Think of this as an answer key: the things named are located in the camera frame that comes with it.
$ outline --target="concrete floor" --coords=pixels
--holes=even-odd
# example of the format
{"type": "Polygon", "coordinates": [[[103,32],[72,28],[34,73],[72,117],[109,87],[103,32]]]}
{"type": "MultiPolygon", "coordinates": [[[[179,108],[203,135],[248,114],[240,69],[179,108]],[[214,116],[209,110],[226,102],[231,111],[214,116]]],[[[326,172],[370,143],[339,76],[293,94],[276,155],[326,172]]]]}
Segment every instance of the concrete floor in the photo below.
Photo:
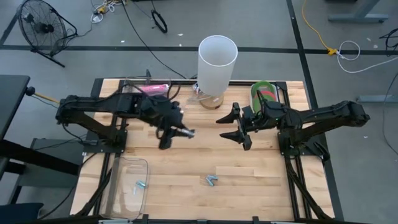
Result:
{"type": "MultiPolygon", "coordinates": [[[[7,0],[2,4],[0,30],[4,30],[14,16],[20,1],[7,0]]],[[[59,13],[75,24],[82,34],[90,28],[90,1],[66,2],[48,0],[59,13]]],[[[293,0],[298,27],[305,49],[323,49],[317,35],[301,18],[303,0],[293,0]]],[[[375,13],[388,13],[390,19],[383,24],[332,24],[327,14],[350,12],[356,4],[337,4],[330,1],[308,0],[306,16],[330,46],[337,48],[344,40],[357,42],[362,49],[384,50],[384,40],[378,37],[397,28],[398,4],[395,0],[381,1],[375,13]]],[[[149,12],[150,2],[138,2],[149,12]]],[[[133,24],[150,46],[198,46],[206,36],[226,35],[238,47],[272,47],[296,49],[292,25],[285,1],[280,0],[164,0],[155,1],[157,10],[168,23],[169,33],[164,35],[151,29],[151,21],[133,4],[127,6],[133,24]]],[[[27,45],[16,24],[6,45],[27,45]]],[[[74,46],[142,46],[131,29],[120,7],[106,14],[104,21],[95,24],[87,36],[71,42],[74,46]]],[[[187,77],[197,72],[196,52],[155,52],[164,63],[187,77]]],[[[306,54],[313,86],[319,106],[342,100],[355,100],[358,95],[386,93],[393,76],[398,72],[397,62],[382,65],[359,74],[348,74],[338,66],[336,57],[306,54]]],[[[157,62],[149,52],[137,51],[64,51],[55,58],[67,67],[58,65],[37,54],[23,50],[0,50],[0,73],[29,75],[30,85],[37,91],[61,99],[69,94],[89,95],[93,80],[99,77],[143,75],[148,68],[157,78],[178,78],[157,62]]],[[[359,70],[387,60],[383,55],[360,56],[355,62],[344,62],[349,70],[359,70]]],[[[305,80],[298,54],[239,53],[233,79],[242,80],[305,80]]],[[[398,83],[391,93],[397,93],[398,83]]],[[[398,213],[398,157],[388,148],[381,132],[382,105],[366,104],[371,120],[362,128],[340,128],[326,134],[335,179],[345,220],[366,223],[396,223],[398,213]]],[[[388,105],[386,134],[398,149],[394,138],[398,120],[398,107],[388,105]]],[[[29,146],[32,138],[69,139],[62,127],[52,119],[55,110],[36,99],[25,97],[6,138],[29,146]]],[[[79,127],[71,131],[83,134],[79,127]]],[[[0,181],[0,203],[6,203],[6,192],[13,188],[15,176],[8,174],[0,181]]],[[[53,208],[68,193],[68,189],[51,189],[53,197],[37,188],[23,189],[19,202],[44,202],[45,210],[53,208]]],[[[53,217],[66,216],[72,202],[70,198],[53,217]]]]}

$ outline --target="wooden table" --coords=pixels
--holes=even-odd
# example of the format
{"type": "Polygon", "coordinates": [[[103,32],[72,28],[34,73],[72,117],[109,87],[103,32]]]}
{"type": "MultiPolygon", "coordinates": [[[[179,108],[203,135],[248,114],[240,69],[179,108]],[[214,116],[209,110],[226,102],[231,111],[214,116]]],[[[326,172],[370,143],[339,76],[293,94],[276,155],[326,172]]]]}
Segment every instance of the wooden table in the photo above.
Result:
{"type": "MultiPolygon", "coordinates": [[[[290,105],[307,110],[308,102],[302,82],[286,82],[290,105]]],[[[104,79],[100,96],[117,90],[118,79],[104,79]]],[[[250,133],[250,151],[242,145],[219,137],[236,130],[235,124],[215,121],[231,111],[233,102],[249,105],[250,86],[230,86],[224,103],[217,110],[206,110],[198,102],[187,101],[191,86],[183,86],[175,100],[184,110],[183,122],[196,129],[193,139],[173,138],[172,148],[159,150],[155,128],[136,119],[128,121],[127,158],[145,159],[150,180],[144,213],[150,219],[176,220],[293,220],[284,158],[279,151],[277,130],[250,133]],[[207,175],[217,175],[211,187],[207,175]]],[[[111,114],[96,113],[95,119],[110,124],[111,114]]],[[[98,186],[103,164],[99,154],[82,168],[71,214],[79,211],[98,186]]],[[[315,156],[302,156],[308,191],[329,216],[334,217],[322,162],[315,156]]],[[[300,216],[304,217],[299,191],[300,216]]]]}

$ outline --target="white cylindrical container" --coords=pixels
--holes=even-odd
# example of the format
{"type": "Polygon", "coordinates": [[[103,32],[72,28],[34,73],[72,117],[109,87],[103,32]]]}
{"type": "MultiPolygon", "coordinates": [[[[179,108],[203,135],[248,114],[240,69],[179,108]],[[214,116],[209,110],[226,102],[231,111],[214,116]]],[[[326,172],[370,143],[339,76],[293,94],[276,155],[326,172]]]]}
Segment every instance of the white cylindrical container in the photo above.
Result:
{"type": "Polygon", "coordinates": [[[229,38],[212,35],[199,45],[198,86],[207,95],[222,95],[228,87],[238,48],[229,38]]]}

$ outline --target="black fan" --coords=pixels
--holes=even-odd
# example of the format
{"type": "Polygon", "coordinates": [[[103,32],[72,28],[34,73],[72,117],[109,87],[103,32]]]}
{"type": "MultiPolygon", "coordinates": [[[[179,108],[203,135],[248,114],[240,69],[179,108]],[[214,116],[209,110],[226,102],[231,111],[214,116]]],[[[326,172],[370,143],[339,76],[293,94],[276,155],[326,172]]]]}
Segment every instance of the black fan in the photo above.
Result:
{"type": "Polygon", "coordinates": [[[42,0],[25,0],[18,11],[19,27],[31,51],[65,67],[52,57],[67,47],[68,39],[77,36],[76,27],[42,0]],[[74,28],[73,34],[67,35],[64,21],[74,28]]]}

